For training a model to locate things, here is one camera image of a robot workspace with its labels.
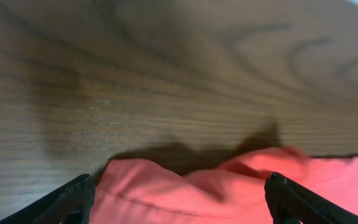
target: wooden table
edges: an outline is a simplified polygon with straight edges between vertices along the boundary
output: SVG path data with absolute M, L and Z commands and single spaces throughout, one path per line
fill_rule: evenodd
M 108 158 L 358 154 L 342 0 L 0 0 L 0 219 Z

